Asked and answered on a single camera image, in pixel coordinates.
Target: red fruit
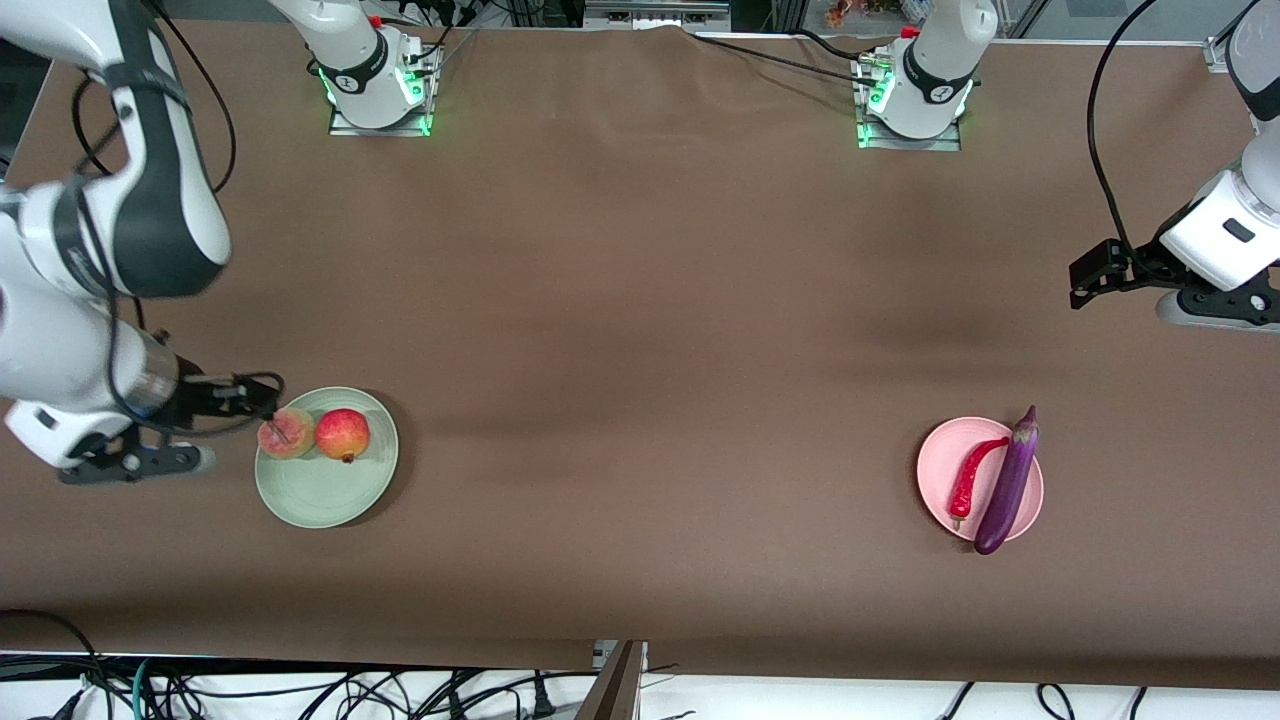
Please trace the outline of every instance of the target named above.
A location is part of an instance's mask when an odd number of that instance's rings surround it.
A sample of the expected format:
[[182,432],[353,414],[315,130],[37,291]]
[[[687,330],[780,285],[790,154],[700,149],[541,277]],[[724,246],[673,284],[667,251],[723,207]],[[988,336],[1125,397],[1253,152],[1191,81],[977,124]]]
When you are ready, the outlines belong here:
[[315,445],[314,430],[311,415],[297,407],[283,407],[257,429],[257,446],[276,460],[293,460]]
[[325,456],[353,462],[369,448],[369,420],[355,410],[330,410],[316,423],[316,447]]

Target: white floor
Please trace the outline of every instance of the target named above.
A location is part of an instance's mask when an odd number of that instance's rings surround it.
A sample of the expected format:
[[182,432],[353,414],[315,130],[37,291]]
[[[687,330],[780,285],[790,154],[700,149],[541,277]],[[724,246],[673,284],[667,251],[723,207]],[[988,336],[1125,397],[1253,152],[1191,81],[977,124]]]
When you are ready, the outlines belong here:
[[[527,676],[530,671],[485,673],[463,691],[463,697]],[[264,689],[316,685],[334,682],[337,674],[239,675],[200,678],[193,687],[206,692],[255,692]],[[370,675],[376,682],[380,675]],[[410,705],[421,702],[448,679],[447,673],[404,675]],[[571,717],[591,678],[566,678],[548,682],[554,705]],[[666,720],[694,711],[692,720],[937,720],[942,716],[960,683],[810,680],[777,678],[714,678],[700,675],[648,675],[641,691],[640,720]],[[79,687],[76,680],[26,680],[0,683],[0,720],[28,720],[52,715]],[[1034,720],[1050,716],[1036,700],[1034,685],[978,683],[969,693],[956,720]],[[1066,685],[1064,688],[1079,720],[1126,720],[1135,688],[1105,685]],[[317,691],[297,694],[221,700],[206,698],[210,720],[292,720],[316,697]],[[389,691],[399,701],[399,691]],[[335,717],[344,693],[334,693],[314,715],[316,720]],[[527,714],[532,708],[532,687],[521,688]],[[513,719],[515,697],[502,694],[476,706],[471,720]],[[131,710],[116,702],[116,717],[132,717]],[[1059,714],[1065,711],[1057,707]],[[392,720],[387,707],[365,703],[351,720]],[[76,720],[106,717],[102,693],[92,691],[81,701]],[[1197,691],[1153,688],[1147,693],[1140,720],[1275,720],[1280,719],[1280,692]]]

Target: brown tabletop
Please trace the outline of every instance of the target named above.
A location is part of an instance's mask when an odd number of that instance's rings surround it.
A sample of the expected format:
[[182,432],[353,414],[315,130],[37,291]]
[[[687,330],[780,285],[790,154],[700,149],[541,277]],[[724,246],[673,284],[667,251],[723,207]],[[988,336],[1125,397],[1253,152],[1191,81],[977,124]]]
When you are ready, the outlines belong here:
[[[676,29],[481,32],[433,137],[333,138],[289,26],[184,27],[236,118],[236,258],[151,324],[207,370],[369,389],[401,466],[316,532],[259,500],[252,433],[99,488],[0,433],[0,605],[111,651],[582,666],[637,637],[690,673],[1280,685],[1280,341],[1162,324],[1156,291],[1068,306],[1112,232],[1097,46],[993,46],[964,151],[910,154],[856,147],[841,82]],[[74,82],[13,182],[79,156]],[[1121,49],[1100,132],[1140,240],[1251,137],[1194,47]],[[1043,512],[965,553],[916,448],[1033,402]]]

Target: teal cable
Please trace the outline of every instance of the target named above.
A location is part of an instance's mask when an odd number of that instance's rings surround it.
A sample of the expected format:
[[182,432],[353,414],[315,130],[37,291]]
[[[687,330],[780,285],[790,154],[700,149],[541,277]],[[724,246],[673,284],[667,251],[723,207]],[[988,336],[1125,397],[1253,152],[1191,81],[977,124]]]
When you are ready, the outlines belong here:
[[138,671],[133,674],[133,720],[142,720],[142,678],[146,676],[150,662],[150,657],[145,659],[138,664]]

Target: purple eggplant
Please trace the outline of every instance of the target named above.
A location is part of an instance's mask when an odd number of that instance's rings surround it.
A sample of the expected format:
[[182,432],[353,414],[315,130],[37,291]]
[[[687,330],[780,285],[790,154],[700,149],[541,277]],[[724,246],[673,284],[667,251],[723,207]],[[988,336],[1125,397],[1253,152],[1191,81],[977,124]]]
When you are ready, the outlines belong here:
[[1023,503],[1023,491],[1027,489],[1027,475],[1030,474],[1032,460],[1036,459],[1038,439],[1039,425],[1036,424],[1036,406],[1032,405],[1027,416],[1014,425],[1014,434],[1009,438],[1009,450],[1005,451],[1005,462],[996,478],[996,489],[991,493],[987,512],[982,516],[978,534],[973,539],[978,555],[996,552],[1009,537],[1009,530],[1014,528],[1018,507]]

